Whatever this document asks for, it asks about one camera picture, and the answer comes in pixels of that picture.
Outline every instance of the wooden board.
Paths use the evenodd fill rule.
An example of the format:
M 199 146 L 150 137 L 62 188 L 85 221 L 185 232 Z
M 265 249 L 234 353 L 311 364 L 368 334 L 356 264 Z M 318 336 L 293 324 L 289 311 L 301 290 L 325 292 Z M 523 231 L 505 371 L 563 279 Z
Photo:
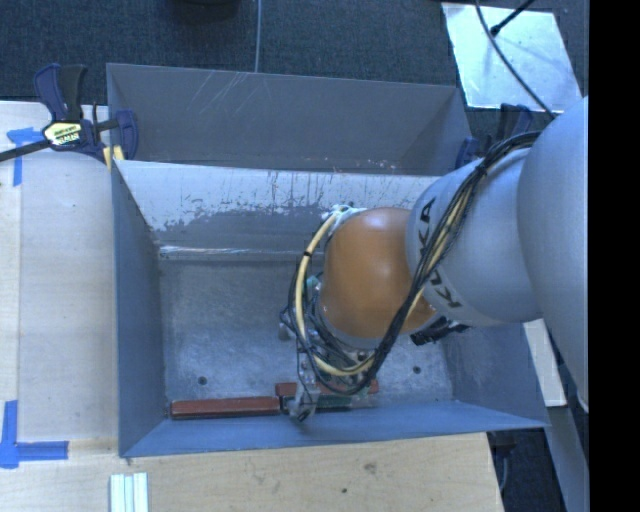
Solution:
M 3 127 L 46 117 L 37 104 L 0 109 Z M 0 150 L 10 147 L 0 141 Z M 18 391 L 20 188 L 12 173 L 11 162 L 0 164 L 0 422 Z M 73 353 L 81 340 L 67 343 Z M 50 383 L 59 393 L 60 381 Z M 149 474 L 154 512 L 504 510 L 484 434 L 135 460 L 119 458 L 116 446 L 113 438 L 75 440 L 67 461 L 0 469 L 0 511 L 104 511 L 110 475 L 136 472 Z
M 90 118 L 90 107 L 84 113 Z M 106 116 L 106 107 L 99 107 L 99 119 Z M 49 118 L 39 103 L 0 102 L 0 150 L 13 147 L 7 131 L 38 131 Z M 0 366 L 15 368 L 17 358 L 23 371 L 5 373 L 0 399 L 20 400 L 20 441 L 114 436 L 106 166 L 86 155 L 42 150 L 22 158 L 23 181 L 14 187 L 14 163 L 0 164 Z

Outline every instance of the wooden table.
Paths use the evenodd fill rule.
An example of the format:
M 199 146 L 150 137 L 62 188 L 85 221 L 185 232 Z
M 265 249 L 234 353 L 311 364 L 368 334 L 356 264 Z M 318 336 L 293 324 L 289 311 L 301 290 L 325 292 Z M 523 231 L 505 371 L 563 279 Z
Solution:
M 0 102 L 0 151 L 12 147 L 7 129 L 34 122 L 26 111 L 45 124 L 40 105 Z M 19 378 L 21 188 L 12 175 L 12 162 L 0 164 L 0 417 Z M 73 439 L 68 460 L 0 469 L 0 510 L 104 511 L 110 475 L 137 472 L 148 473 L 153 512 L 504 510 L 484 433 L 133 460 L 118 457 L 113 437 Z

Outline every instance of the gray bin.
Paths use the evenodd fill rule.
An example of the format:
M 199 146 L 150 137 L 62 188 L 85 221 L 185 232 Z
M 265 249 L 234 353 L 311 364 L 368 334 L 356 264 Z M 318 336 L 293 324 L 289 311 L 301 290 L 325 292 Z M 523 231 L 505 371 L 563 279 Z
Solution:
M 295 345 L 278 338 L 278 312 L 320 214 L 350 201 L 411 208 L 433 176 L 453 169 L 468 126 L 451 87 L 108 72 L 110 107 L 132 108 L 140 124 L 137 160 L 112 175 L 122 456 L 546 423 L 520 325 L 423 347 L 401 337 L 375 397 L 302 425 L 284 414 L 168 417 L 173 400 L 273 395 L 277 382 L 295 381 Z

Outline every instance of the black cable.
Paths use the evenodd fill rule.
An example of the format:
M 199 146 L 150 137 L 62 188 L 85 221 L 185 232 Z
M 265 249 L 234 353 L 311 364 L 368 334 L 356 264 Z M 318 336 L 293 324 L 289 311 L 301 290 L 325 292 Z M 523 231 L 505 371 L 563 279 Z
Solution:
M 482 25 L 482 28 L 484 29 L 485 33 L 487 34 L 487 37 L 489 38 L 489 42 L 492 44 L 494 50 L 496 51 L 496 53 L 498 54 L 500 59 L 502 59 L 502 62 L 504 62 L 504 65 L 507 66 L 509 71 L 511 71 L 511 74 L 513 75 L 513 77 L 520 83 L 520 85 L 524 88 L 524 90 L 527 91 L 527 93 L 529 93 L 529 96 L 531 96 L 531 98 L 533 98 L 533 100 L 538 105 L 540 105 L 542 110 L 544 110 L 545 113 L 552 120 L 555 119 L 556 118 L 556 114 L 554 114 L 551 111 L 551 109 L 538 97 L 538 95 L 535 92 L 533 92 L 533 90 L 527 85 L 527 83 L 523 80 L 523 78 L 520 76 L 520 74 L 515 70 L 515 68 L 511 65 L 509 60 L 505 57 L 504 53 L 502 53 L 502 50 L 500 49 L 500 47 L 496 43 L 496 40 L 493 37 L 493 35 L 491 35 L 491 30 L 489 29 L 489 26 L 487 25 L 487 22 L 484 19 L 484 15 L 482 14 L 482 10 L 480 9 L 480 0 L 475 0 L 475 6 L 476 6 L 476 12 L 478 13 L 478 19 L 480 20 L 480 24 Z
M 256 55 L 253 63 L 253 72 L 257 73 L 260 69 L 260 40 L 262 33 L 262 0 L 258 0 L 258 13 L 256 15 Z
M 345 366 L 355 366 L 358 364 L 349 356 L 347 356 L 342 350 L 340 350 L 340 340 L 336 338 L 329 329 L 324 325 L 324 322 L 316 314 L 318 307 L 319 293 L 314 293 L 306 308 L 306 316 L 313 324 L 313 327 L 318 332 L 318 337 L 324 342 L 322 348 L 330 352 L 334 357 L 342 360 Z
M 416 271 L 414 272 L 407 297 L 394 315 L 385 335 L 374 351 L 373 362 L 371 366 L 366 370 L 366 373 L 362 375 L 361 379 L 356 384 L 348 387 L 347 389 L 336 388 L 322 375 L 322 372 L 318 368 L 314 357 L 315 355 L 320 356 L 320 354 L 313 350 L 310 342 L 308 341 L 311 339 L 311 337 L 308 332 L 306 322 L 306 332 L 304 333 L 304 336 L 303 333 L 300 332 L 300 329 L 294 318 L 295 280 L 297 271 L 296 273 L 294 273 L 291 285 L 289 287 L 288 303 L 284 310 L 289 315 L 289 321 L 284 323 L 289 328 L 291 328 L 296 336 L 296 340 L 299 346 L 301 346 L 302 349 L 307 353 L 309 363 L 312 366 L 312 370 L 316 375 L 317 380 L 321 384 L 323 384 L 333 393 L 346 396 L 354 395 L 371 385 L 371 382 L 377 375 L 377 372 L 380 370 L 380 367 L 384 363 L 387 355 L 396 343 L 400 331 L 402 330 L 402 327 L 404 326 L 405 321 L 409 316 L 409 312 L 414 300 L 422 292 L 422 288 L 430 278 L 433 271 L 437 268 L 437 266 L 447 255 L 447 253 L 450 251 L 451 247 L 457 240 L 462 230 L 464 221 L 470 211 L 471 205 L 473 203 L 473 198 L 480 182 L 487 176 L 488 172 L 493 168 L 493 166 L 495 166 L 507 154 L 516 149 L 530 147 L 535 142 L 539 134 L 540 132 L 527 132 L 515 135 L 513 137 L 510 137 L 509 139 L 494 144 L 491 148 L 489 148 L 482 161 L 463 180 L 462 184 L 455 191 L 453 198 L 445 208 L 444 214 L 441 216 L 435 229 L 433 230 L 431 236 L 429 237 L 427 243 L 423 248 L 422 255 Z M 301 312 L 301 314 L 304 318 L 309 318 L 309 312 L 305 311 L 305 305 L 309 304 L 306 288 L 304 290 L 304 293 L 305 301 L 302 304 L 303 311 Z
M 294 288 L 295 288 L 295 281 L 292 281 L 291 285 L 289 286 L 289 295 L 291 296 L 294 292 Z M 291 323 L 291 312 L 289 311 L 289 322 L 284 322 L 285 325 L 287 325 L 287 327 L 289 327 L 290 329 L 292 329 L 294 332 L 296 332 L 296 373 L 298 372 L 298 368 L 300 368 L 300 338 L 297 335 L 297 329 L 293 328 L 293 325 L 295 325 L 295 322 L 293 322 L 293 324 Z M 304 393 L 307 395 L 307 397 L 309 397 L 310 403 L 313 403 L 313 397 L 311 396 L 311 392 L 309 391 L 309 388 L 307 387 L 307 384 L 304 382 L 304 380 L 302 379 L 302 377 L 300 377 L 298 375 L 298 380 L 300 381 L 300 384 L 302 385 L 302 387 L 304 388 Z
M 504 497 L 504 489 L 509 478 L 509 458 L 502 459 L 502 478 L 500 479 L 500 494 Z
M 493 27 L 491 27 L 491 35 L 493 37 L 496 37 L 504 27 L 506 27 L 509 23 L 511 23 L 511 21 L 514 18 L 520 16 L 520 13 L 522 13 L 522 11 L 524 11 L 527 7 L 529 7 L 535 1 L 537 1 L 537 0 L 527 0 L 520 7 L 518 7 L 515 11 L 513 11 L 511 14 L 509 14 L 509 16 L 507 16 L 505 19 L 503 19 L 500 23 L 497 23 Z

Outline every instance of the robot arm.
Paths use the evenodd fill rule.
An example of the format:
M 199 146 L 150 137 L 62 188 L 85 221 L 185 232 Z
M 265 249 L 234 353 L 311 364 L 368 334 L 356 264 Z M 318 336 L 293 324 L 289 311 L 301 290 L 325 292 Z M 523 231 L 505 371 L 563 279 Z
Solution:
M 306 379 L 292 414 L 306 404 L 308 415 L 317 381 L 340 394 L 365 390 L 401 333 L 537 318 L 588 404 L 587 112 L 585 98 L 541 134 L 498 143 L 436 181 L 412 210 L 375 208 L 341 222 L 322 275 L 309 290 L 298 271 L 284 311 Z

